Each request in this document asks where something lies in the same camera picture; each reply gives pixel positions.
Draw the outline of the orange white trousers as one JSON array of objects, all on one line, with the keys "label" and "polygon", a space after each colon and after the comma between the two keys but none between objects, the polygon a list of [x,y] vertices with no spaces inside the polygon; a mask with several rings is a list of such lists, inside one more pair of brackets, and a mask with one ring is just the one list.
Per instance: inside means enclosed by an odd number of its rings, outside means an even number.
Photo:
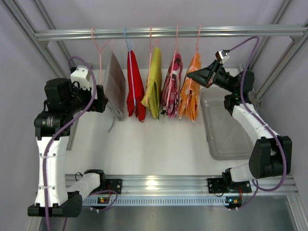
[{"label": "orange white trousers", "polygon": [[200,92],[200,85],[188,78],[188,74],[201,69],[201,58],[197,52],[194,54],[189,67],[187,69],[183,86],[180,91],[180,106],[179,106],[179,118],[186,116],[193,123],[196,121],[198,116],[198,97]]}]

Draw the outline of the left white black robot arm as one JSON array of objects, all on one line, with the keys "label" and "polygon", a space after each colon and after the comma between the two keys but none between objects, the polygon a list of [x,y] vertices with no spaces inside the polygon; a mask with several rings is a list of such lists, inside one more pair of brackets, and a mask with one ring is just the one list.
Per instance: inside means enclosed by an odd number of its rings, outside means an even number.
[{"label": "left white black robot arm", "polygon": [[103,113],[108,103],[101,85],[90,86],[93,75],[79,66],[70,78],[49,80],[44,87],[44,108],[34,121],[39,183],[35,202],[27,209],[30,217],[75,218],[83,199],[106,187],[105,173],[99,169],[85,171],[69,188],[65,185],[65,153],[72,124],[81,113]]}]

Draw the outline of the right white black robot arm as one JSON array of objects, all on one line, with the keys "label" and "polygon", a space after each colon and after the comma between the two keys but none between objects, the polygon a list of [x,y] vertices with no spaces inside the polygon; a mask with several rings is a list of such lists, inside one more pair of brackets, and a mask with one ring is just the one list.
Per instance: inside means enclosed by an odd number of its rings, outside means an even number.
[{"label": "right white black robot arm", "polygon": [[224,107],[245,130],[254,147],[247,164],[232,167],[222,173],[227,186],[257,179],[280,176],[277,186],[263,191],[274,191],[282,186],[291,171],[292,141],[288,136],[280,136],[260,117],[248,94],[253,89],[254,73],[244,69],[236,76],[223,68],[222,62],[215,60],[206,68],[187,74],[201,86],[217,85],[230,94],[224,97]]}]

